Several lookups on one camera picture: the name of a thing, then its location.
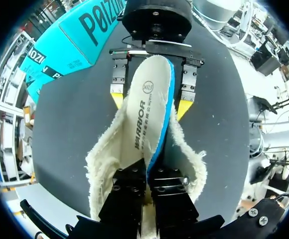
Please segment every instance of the insole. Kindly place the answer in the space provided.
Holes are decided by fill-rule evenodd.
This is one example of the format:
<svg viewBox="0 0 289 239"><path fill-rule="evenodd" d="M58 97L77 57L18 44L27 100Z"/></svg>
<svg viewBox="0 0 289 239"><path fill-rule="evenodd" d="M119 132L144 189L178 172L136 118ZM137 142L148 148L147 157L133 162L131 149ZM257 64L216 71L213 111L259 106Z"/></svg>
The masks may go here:
<svg viewBox="0 0 289 239"><path fill-rule="evenodd" d="M121 167L144 158L147 172L157 160L168 127L174 95L174 67L163 56L145 59L137 68L123 123Z"/></svg>

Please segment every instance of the cable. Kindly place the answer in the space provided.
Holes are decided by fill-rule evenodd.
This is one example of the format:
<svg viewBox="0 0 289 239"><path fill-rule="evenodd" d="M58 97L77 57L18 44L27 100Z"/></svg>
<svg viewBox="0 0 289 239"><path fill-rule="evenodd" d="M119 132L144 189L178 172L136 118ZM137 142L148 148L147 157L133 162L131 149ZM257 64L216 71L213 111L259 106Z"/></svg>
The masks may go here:
<svg viewBox="0 0 289 239"><path fill-rule="evenodd" d="M248 23L248 26L247 26L247 30L244 34L244 36L242 37L242 39L237 42L237 43L233 43L233 44L228 44L227 42L223 41L221 38L219 38L213 31L212 29L207 25L207 23L197 14L195 13L194 11L192 11L192 14L201 22L201 24L211 33L211 35L213 35L215 37L215 39L217 39L219 42L221 42L222 44L224 44L225 46L227 47L234 47L234 46L237 46L239 45L240 43L244 42L245 39L247 38L248 34L249 34L249 31L250 31L250 28L251 28L251 23L252 23L252 16L253 16L253 0L249 0L250 2L250 9L249 11L251 11L251 14L250 14L250 19L249 19L249 23ZM193 5L193 9L197 12L199 12L199 10L195 7L195 5Z"/></svg>
<svg viewBox="0 0 289 239"><path fill-rule="evenodd" d="M279 119L281 118L281 116L284 115L286 112L289 112L289 110L288 110L288 111L285 111L284 113L282 113L282 114L278 117L278 119L276 120L276 123L279 121ZM275 126L276 126L276 124L274 124L274 126L271 128L271 130L270 130L269 132L267 132L267 133L272 132L272 130L274 129Z"/></svg>
<svg viewBox="0 0 289 239"><path fill-rule="evenodd" d="M274 198L274 201L277 201L281 198L287 197L289 199L289 193L282 193L280 195L278 195L276 198Z"/></svg>
<svg viewBox="0 0 289 239"><path fill-rule="evenodd" d="M132 43L127 43L127 42L124 41L124 40L126 40L127 38L129 38L129 37L131 37L131 35L126 36L125 38L123 38L123 39L121 40L121 42L122 42L123 44L130 45L130 46L133 46L133 47L135 47L135 48L139 48L138 46L133 45Z"/></svg>

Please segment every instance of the black rotating table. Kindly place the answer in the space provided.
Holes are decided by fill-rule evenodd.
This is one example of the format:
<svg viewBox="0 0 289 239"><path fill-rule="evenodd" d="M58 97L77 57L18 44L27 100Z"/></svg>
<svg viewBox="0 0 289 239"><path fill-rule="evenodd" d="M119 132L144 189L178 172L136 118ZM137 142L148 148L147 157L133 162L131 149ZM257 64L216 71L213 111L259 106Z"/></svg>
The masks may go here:
<svg viewBox="0 0 289 239"><path fill-rule="evenodd" d="M195 102L180 124L186 142L197 152L207 151L207 182L195 202L199 220L220 214L228 223L240 200L248 168L247 102L227 48L205 28L195 22L192 25L185 43L201 52L205 64L198 69ZM36 178L51 194L85 215L89 215L85 157L117 110L110 96L113 61L109 50L125 47L121 43L125 36L128 32L120 23L95 66L44 85L35 113ZM181 62L170 60L176 77L180 77ZM132 79L136 64L130 64L129 69Z"/></svg>

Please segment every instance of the factory floor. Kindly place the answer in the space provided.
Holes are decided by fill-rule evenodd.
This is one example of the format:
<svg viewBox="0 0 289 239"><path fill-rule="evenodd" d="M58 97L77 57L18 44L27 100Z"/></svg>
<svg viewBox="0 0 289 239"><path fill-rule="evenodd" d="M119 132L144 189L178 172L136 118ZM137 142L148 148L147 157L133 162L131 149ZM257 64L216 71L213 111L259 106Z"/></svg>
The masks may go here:
<svg viewBox="0 0 289 239"><path fill-rule="evenodd" d="M276 102L281 102L289 98L289 81L286 83L284 82L279 69L276 69L271 75L265 77L263 74L254 69L253 65L248 59L234 51L230 51L230 53L240 74L247 99L257 96L265 98L271 105L273 105ZM288 121L289 113L286 111L289 111L289 106L277 110L277 115L272 112L265 111L265 120L266 122ZM276 126L268 125L263 127L264 132L280 132L284 130L289 130L289 124ZM276 157L282 158L284 153L276 153L275 155ZM261 185L268 185L268 180L253 185L250 184L250 178L252 175L254 175L256 168L265 161L267 162L268 159L264 155L256 159L250 159L241 201L232 220L237 219L238 216L248 211L248 209L258 200L265 197L267 190Z"/></svg>

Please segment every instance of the screw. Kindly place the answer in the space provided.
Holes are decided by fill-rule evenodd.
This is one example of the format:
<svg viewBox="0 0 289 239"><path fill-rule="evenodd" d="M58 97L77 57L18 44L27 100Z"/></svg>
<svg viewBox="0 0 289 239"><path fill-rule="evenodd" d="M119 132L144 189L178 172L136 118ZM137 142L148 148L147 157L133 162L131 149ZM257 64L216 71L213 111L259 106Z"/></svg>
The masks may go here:
<svg viewBox="0 0 289 239"><path fill-rule="evenodd" d="M119 190L120 190L120 186L115 185L115 186L113 187L113 190L114 190L114 191L119 191Z"/></svg>
<svg viewBox="0 0 289 239"><path fill-rule="evenodd" d="M190 183L189 177L188 177L188 176L184 176L184 178L183 178L183 184L184 184L184 186L189 185L189 183Z"/></svg>
<svg viewBox="0 0 289 239"><path fill-rule="evenodd" d="M181 186L178 186L178 190L185 191L185 188L181 185Z"/></svg>
<svg viewBox="0 0 289 239"><path fill-rule="evenodd" d="M256 208L251 208L249 210L249 216L252 217L252 218L256 217L258 214L259 214L259 211Z"/></svg>
<svg viewBox="0 0 289 239"><path fill-rule="evenodd" d="M158 187L157 190L158 190L158 192L161 192L161 193L165 192L165 188L164 187Z"/></svg>
<svg viewBox="0 0 289 239"><path fill-rule="evenodd" d="M267 223L269 222L269 219L268 219L268 217L266 217L266 216L262 216L262 217L260 217L260 219L259 219L259 224L260 224L260 226L265 226Z"/></svg>

